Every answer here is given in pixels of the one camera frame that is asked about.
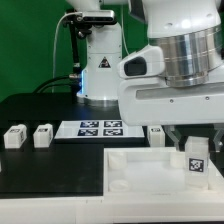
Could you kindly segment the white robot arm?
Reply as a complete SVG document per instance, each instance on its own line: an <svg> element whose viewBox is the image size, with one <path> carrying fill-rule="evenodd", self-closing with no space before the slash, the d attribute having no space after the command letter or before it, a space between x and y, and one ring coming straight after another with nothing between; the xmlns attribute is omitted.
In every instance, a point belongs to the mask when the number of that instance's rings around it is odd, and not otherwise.
<svg viewBox="0 0 224 224"><path fill-rule="evenodd" d="M79 97L115 101L128 125L224 123L224 0L67 0L87 33ZM122 55L121 26L102 5L126 4L149 43Z"/></svg>

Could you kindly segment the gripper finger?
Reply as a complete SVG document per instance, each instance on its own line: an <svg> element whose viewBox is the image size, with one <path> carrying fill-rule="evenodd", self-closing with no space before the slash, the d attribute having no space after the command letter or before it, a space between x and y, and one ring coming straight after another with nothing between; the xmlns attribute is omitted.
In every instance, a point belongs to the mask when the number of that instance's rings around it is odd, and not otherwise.
<svg viewBox="0 0 224 224"><path fill-rule="evenodd" d="M224 124L215 124L214 130L216 131L214 135L214 145L216 149L220 149L222 147L221 138L224 136Z"/></svg>
<svg viewBox="0 0 224 224"><path fill-rule="evenodd" d="M181 140L180 132L176 129L174 125L166 125L164 129L165 129L165 133L173 141L176 150L179 151L180 150L179 143Z"/></svg>

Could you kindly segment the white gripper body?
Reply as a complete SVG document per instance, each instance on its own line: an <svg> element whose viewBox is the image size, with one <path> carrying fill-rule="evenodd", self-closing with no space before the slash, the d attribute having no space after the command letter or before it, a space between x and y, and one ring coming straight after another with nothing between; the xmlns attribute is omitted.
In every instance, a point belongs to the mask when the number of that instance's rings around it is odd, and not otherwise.
<svg viewBox="0 0 224 224"><path fill-rule="evenodd" d="M205 83L185 88L166 85L162 49L146 46L118 65L118 105L128 125L184 125L224 122L224 63Z"/></svg>

